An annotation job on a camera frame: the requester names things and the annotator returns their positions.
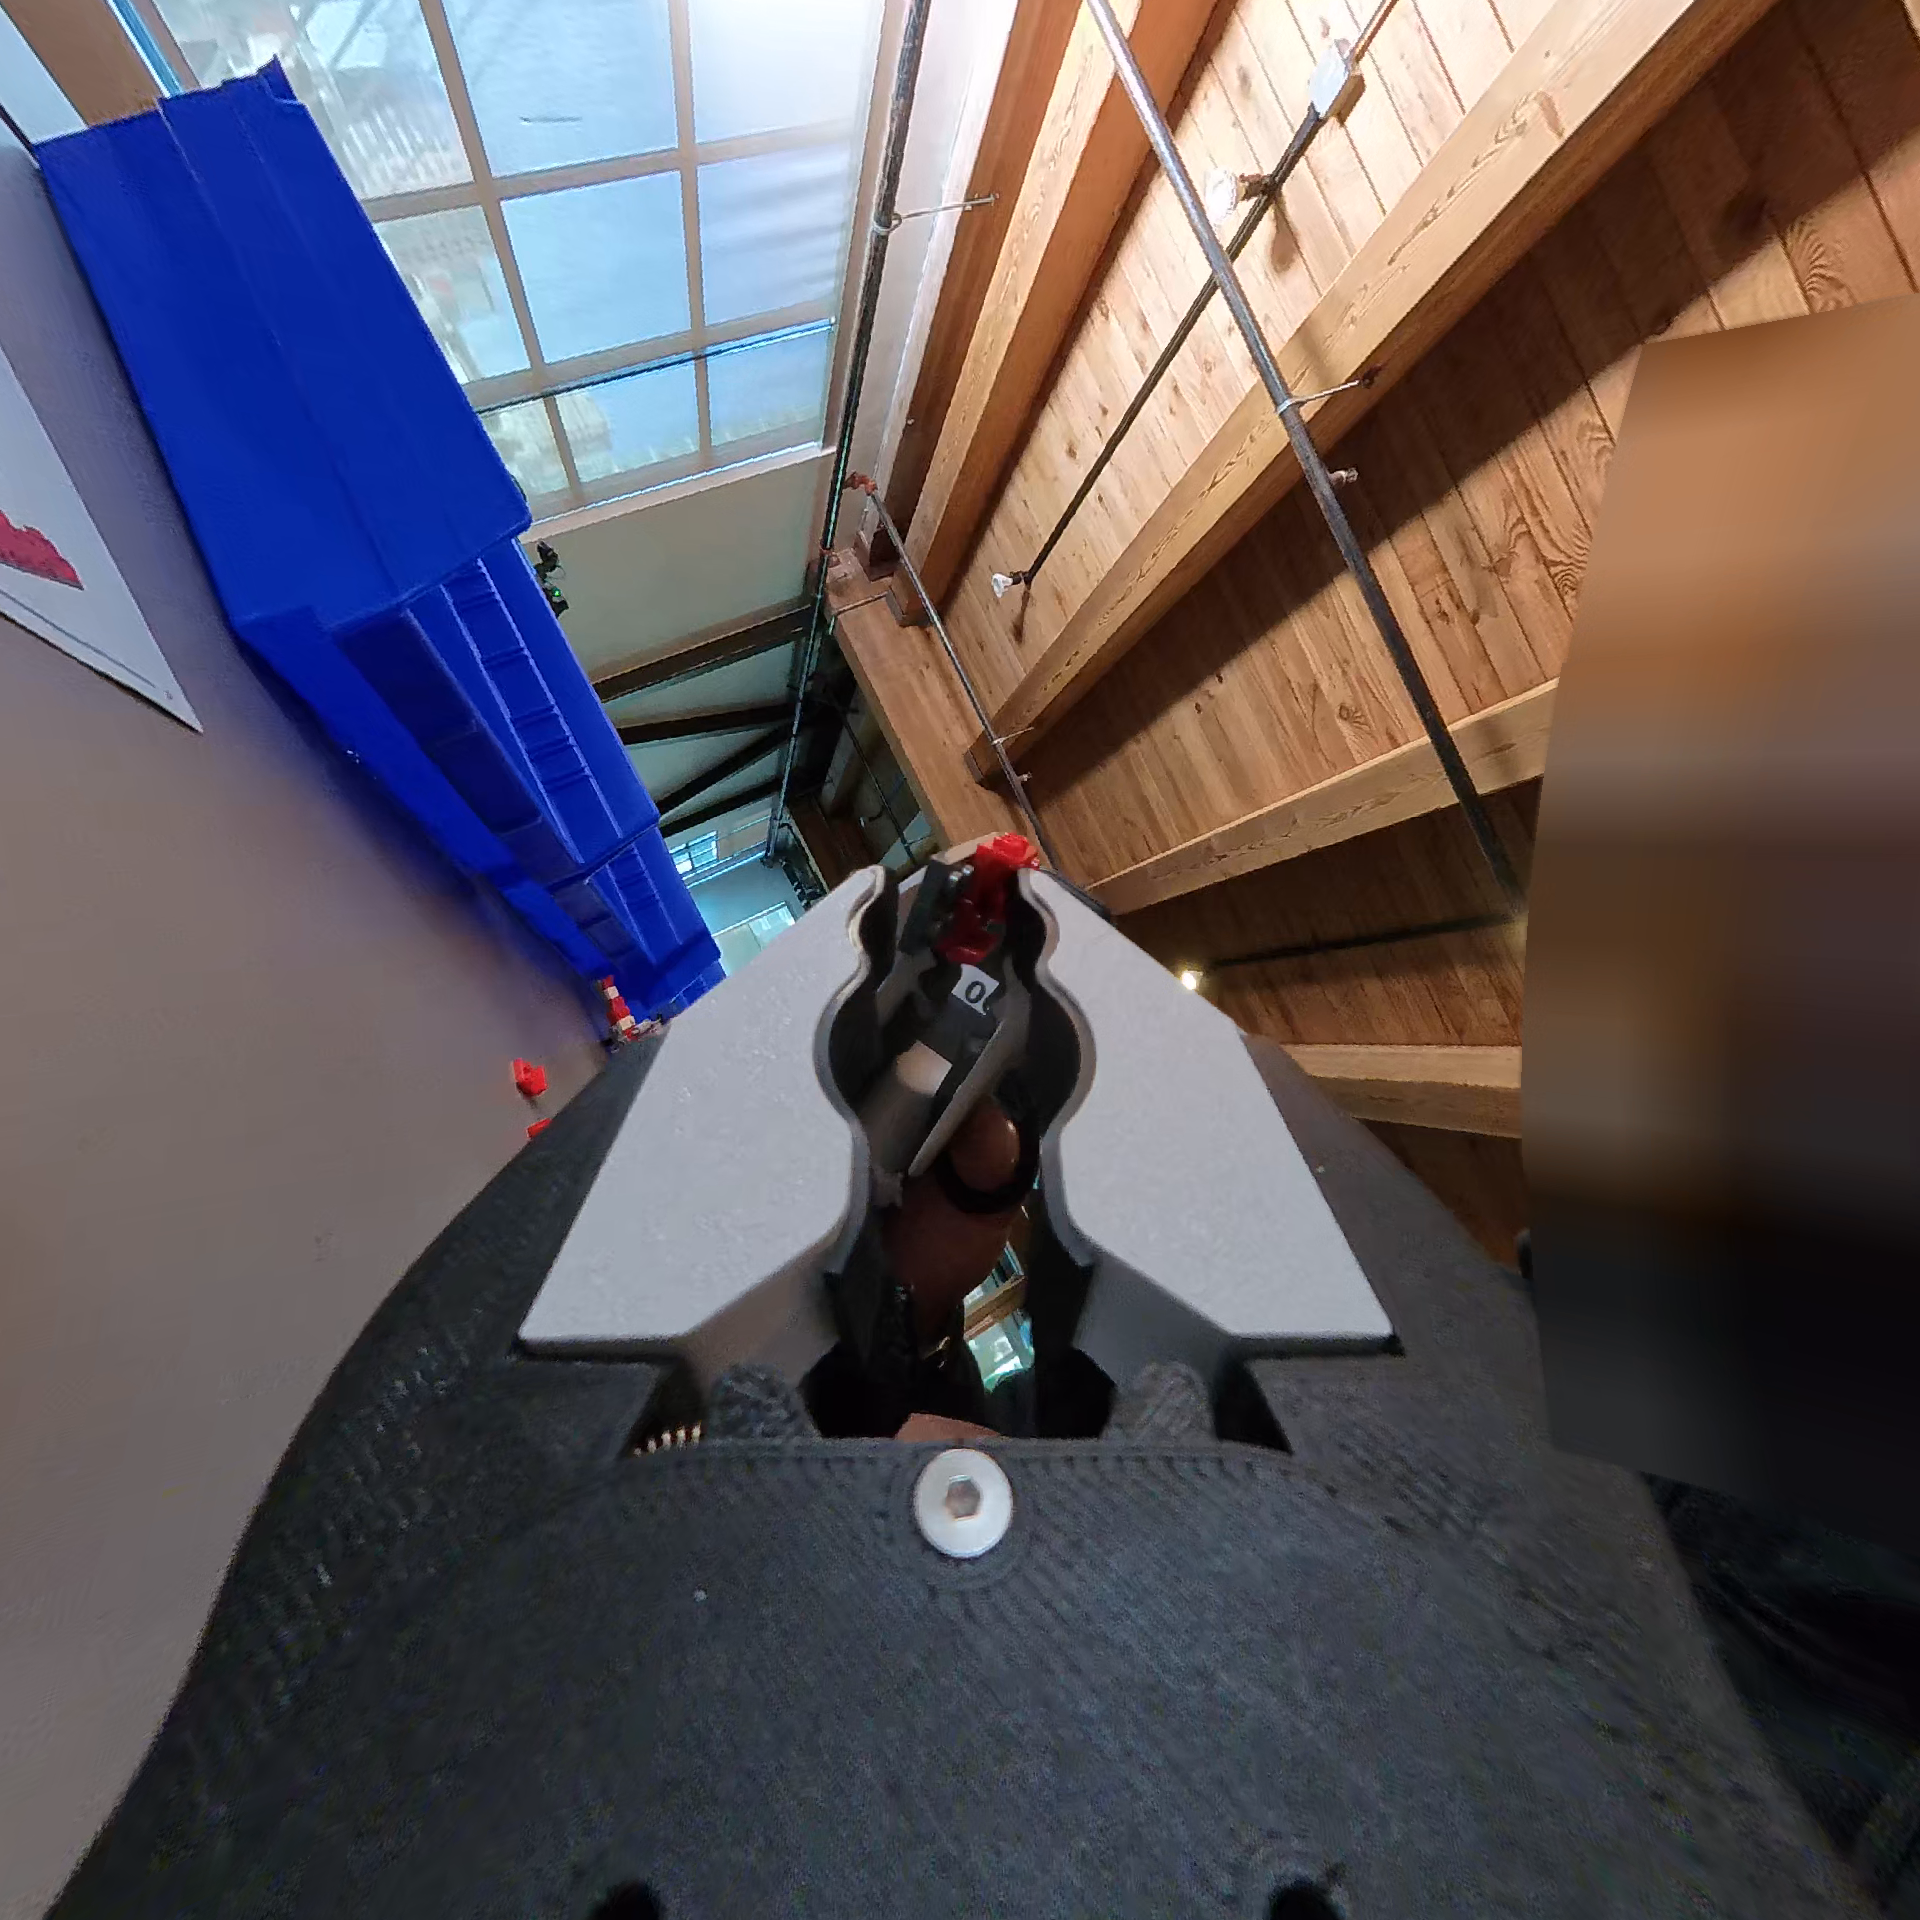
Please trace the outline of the blue plastic bin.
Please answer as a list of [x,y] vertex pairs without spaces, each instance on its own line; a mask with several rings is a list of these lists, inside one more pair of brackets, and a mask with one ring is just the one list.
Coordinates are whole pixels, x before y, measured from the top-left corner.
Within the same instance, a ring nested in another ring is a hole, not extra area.
[[518,540],[352,617],[319,561],[220,572],[231,628],[453,864],[572,884],[657,829]]
[[542,886],[516,872],[489,884],[568,973],[610,979],[638,1022],[676,1017],[727,979],[657,829],[572,884]]
[[525,500],[279,65],[33,157],[236,636],[520,557]]

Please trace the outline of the white instruction booklet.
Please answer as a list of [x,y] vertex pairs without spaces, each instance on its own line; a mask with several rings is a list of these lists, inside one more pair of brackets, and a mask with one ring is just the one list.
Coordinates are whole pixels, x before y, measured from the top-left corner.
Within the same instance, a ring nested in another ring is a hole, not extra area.
[[93,674],[201,731],[9,360],[2,362],[2,612]]

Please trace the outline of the background window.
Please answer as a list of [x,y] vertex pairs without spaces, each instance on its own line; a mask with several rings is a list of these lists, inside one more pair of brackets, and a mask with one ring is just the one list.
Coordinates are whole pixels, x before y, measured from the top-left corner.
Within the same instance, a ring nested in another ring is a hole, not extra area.
[[783,867],[764,857],[765,835],[765,820],[754,819],[725,832],[689,832],[668,843],[727,976],[744,969],[805,913]]

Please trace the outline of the thin metal ceiling pipe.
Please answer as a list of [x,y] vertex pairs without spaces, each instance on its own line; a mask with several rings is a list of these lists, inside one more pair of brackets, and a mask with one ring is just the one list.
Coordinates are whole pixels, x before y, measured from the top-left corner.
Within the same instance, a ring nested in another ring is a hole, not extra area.
[[1129,106],[1135,113],[1146,147],[1164,178],[1169,184],[1172,194],[1180,202],[1182,212],[1189,222],[1189,228],[1198,246],[1201,249],[1201,256],[1207,261],[1207,275],[1214,288],[1217,291],[1220,299],[1230,309],[1239,336],[1248,348],[1248,354],[1255,364],[1255,372],[1260,376],[1260,382],[1263,387],[1263,395],[1271,404],[1276,421],[1285,427],[1295,467],[1301,468],[1302,483],[1312,493],[1312,500],[1321,513],[1321,520],[1335,542],[1335,552],[1342,557],[1345,572],[1351,573],[1359,592],[1359,602],[1373,620],[1378,638],[1391,666],[1398,672],[1398,682],[1407,696],[1407,705],[1425,731],[1446,789],[1456,806],[1461,810],[1468,827],[1472,829],[1472,838],[1478,848],[1488,874],[1495,881],[1505,915],[1514,921],[1524,915],[1524,891],[1520,886],[1520,876],[1513,869],[1501,835],[1497,832],[1493,819],[1485,812],[1485,805],[1481,803],[1481,793],[1477,789],[1477,781],[1472,779],[1468,761],[1461,757],[1450,739],[1449,725],[1439,714],[1437,702],[1433,700],[1433,691],[1409,650],[1409,643],[1398,624],[1397,612],[1391,610],[1385,597],[1385,589],[1376,577],[1366,548],[1357,540],[1348,514],[1344,513],[1337,498],[1330,468],[1321,451],[1312,441],[1302,402],[1297,401],[1297,395],[1290,394],[1289,384],[1285,382],[1278,356],[1272,354],[1257,323],[1255,309],[1249,306],[1240,288],[1231,256],[1216,241],[1216,232],[1207,217],[1204,203],[1177,150],[1168,122],[1164,118],[1161,107],[1154,100],[1149,85],[1145,82],[1145,73],[1132,50],[1132,43],[1118,22],[1113,4],[1087,3],[1087,11],[1101,38],[1108,45],[1118,81],[1125,90]]
[[944,654],[945,654],[945,658],[949,658],[949,662],[950,662],[950,669],[952,669],[952,674],[958,677],[958,682],[959,682],[959,686],[961,686],[961,691],[964,691],[964,696],[966,696],[966,705],[970,707],[970,714],[974,714],[974,718],[976,718],[976,729],[978,729],[978,731],[988,739],[988,744],[990,744],[991,760],[994,760],[994,763],[997,763],[997,769],[998,769],[998,781],[1005,786],[1005,792],[1008,792],[1010,801],[1018,806],[1018,812],[1022,812],[1022,816],[1024,816],[1024,820],[1026,820],[1029,835],[1031,835],[1031,836],[1032,836],[1032,841],[1040,846],[1040,852],[1041,852],[1045,864],[1046,864],[1049,869],[1053,869],[1058,876],[1063,876],[1063,874],[1065,874],[1065,869],[1060,867],[1060,860],[1058,860],[1058,854],[1056,854],[1056,848],[1053,848],[1053,846],[1052,846],[1052,841],[1049,841],[1049,835],[1046,835],[1046,829],[1045,829],[1045,825],[1041,825],[1041,820],[1040,820],[1038,810],[1032,806],[1031,797],[1026,796],[1026,774],[1022,774],[1022,773],[1015,769],[1015,763],[1013,763],[1013,760],[1010,760],[1010,755],[1008,755],[1008,750],[1005,750],[1002,736],[998,736],[998,734],[994,731],[991,716],[990,716],[988,707],[982,705],[982,700],[980,700],[980,696],[978,696],[978,691],[976,691],[976,686],[974,686],[974,682],[970,682],[970,677],[969,677],[969,672],[966,672],[966,667],[964,667],[964,662],[961,662],[961,658],[959,658],[959,654],[958,654],[958,650],[956,650],[952,638],[950,638],[950,636],[949,636],[949,632],[945,632],[944,617],[942,617],[942,612],[938,612],[938,610],[937,610],[937,606],[934,606],[932,589],[929,589],[929,588],[926,588],[926,584],[924,584],[924,578],[920,578],[920,572],[919,572],[916,562],[911,562],[911,557],[906,557],[906,553],[904,553],[904,536],[897,531],[897,525],[895,525],[893,516],[890,516],[890,514],[888,514],[888,510],[884,507],[884,502],[882,502],[882,498],[880,498],[880,492],[878,492],[878,485],[874,485],[874,483],[873,483],[873,478],[871,478],[871,476],[865,476],[864,470],[852,470],[852,473],[850,473],[850,486],[852,486],[854,492],[864,493],[864,497],[873,502],[874,514],[878,514],[878,521],[880,521],[880,529],[882,529],[882,532],[890,540],[890,545],[893,545],[893,548],[895,548],[895,562],[897,562],[897,566],[904,572],[904,578],[910,581],[910,585],[911,585],[913,595],[919,597],[919,602],[920,602],[920,606],[924,606],[924,610],[926,610],[926,616],[927,616],[927,624],[929,624],[929,628],[934,632],[934,636],[937,636],[938,645],[944,646]]

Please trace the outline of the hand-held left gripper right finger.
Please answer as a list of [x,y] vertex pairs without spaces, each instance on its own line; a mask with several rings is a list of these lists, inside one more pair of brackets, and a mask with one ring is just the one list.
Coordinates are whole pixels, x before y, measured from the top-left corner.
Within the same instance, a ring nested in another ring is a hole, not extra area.
[[1116,1386],[1180,1362],[1385,1353],[1393,1329],[1248,1040],[1063,881],[1018,876],[1038,1013],[1072,1033],[1046,1222],[1087,1275],[1072,1345]]

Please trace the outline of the large grid window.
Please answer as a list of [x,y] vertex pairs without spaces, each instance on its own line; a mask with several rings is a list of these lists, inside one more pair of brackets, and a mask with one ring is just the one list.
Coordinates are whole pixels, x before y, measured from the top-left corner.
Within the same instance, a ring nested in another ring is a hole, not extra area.
[[887,6],[135,3],[276,66],[534,521],[825,445]]

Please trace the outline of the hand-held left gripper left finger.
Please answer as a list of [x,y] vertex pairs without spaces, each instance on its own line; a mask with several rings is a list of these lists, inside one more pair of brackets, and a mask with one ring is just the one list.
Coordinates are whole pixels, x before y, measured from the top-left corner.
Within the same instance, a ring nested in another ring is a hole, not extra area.
[[550,1360],[740,1365],[798,1386],[836,1340],[828,1275],[873,1200],[857,1118],[882,1066],[895,881],[857,872],[662,1033],[518,1324]]

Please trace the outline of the person's dark jacket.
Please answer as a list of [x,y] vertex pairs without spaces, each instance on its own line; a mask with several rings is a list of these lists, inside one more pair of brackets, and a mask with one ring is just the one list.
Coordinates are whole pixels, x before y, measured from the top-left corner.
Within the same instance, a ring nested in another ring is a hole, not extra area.
[[1882,1916],[1917,1916],[1914,1553],[1646,1477],[1750,1722]]

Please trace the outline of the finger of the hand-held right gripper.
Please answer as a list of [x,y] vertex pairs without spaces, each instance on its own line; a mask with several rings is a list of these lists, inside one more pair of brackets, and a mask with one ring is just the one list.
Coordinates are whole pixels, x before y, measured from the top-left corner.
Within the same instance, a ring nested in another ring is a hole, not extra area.
[[882,1054],[902,1054],[920,1042],[942,1020],[958,979],[958,965],[942,961],[942,956],[900,956],[897,936],[910,904],[911,898],[904,900],[900,913],[893,965],[874,996]]

